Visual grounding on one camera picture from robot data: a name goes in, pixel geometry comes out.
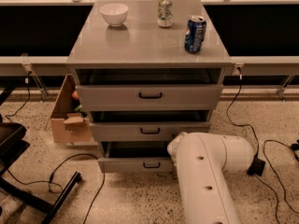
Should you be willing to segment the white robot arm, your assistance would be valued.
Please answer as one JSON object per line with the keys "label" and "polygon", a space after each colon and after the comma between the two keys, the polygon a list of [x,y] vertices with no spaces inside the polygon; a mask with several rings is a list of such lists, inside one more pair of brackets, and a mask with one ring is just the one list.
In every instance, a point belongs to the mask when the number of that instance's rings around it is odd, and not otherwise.
{"label": "white robot arm", "polygon": [[177,169],[186,224],[241,224],[224,174],[249,169],[254,149],[246,139],[180,133],[167,151]]}

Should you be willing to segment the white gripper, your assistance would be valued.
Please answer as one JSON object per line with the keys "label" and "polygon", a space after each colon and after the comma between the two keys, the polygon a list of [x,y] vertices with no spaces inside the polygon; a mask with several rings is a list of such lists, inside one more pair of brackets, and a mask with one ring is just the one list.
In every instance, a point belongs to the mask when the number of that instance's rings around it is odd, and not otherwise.
{"label": "white gripper", "polygon": [[187,133],[180,133],[167,146],[167,152],[176,167],[184,161]]}

